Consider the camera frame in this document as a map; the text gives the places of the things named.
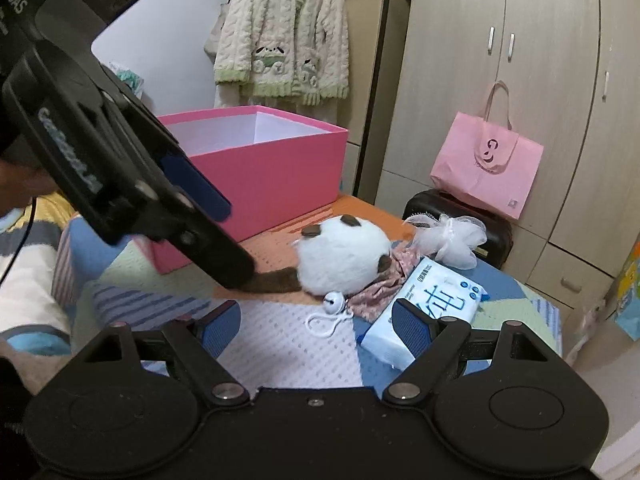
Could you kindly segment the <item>person's left hand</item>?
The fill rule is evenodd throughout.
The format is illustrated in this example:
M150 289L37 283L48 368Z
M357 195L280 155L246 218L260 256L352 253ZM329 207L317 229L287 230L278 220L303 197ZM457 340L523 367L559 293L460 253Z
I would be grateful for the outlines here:
M58 189L44 171L18 166L2 160L0 164L0 212L5 216L13 209L28 206L33 198L46 196Z

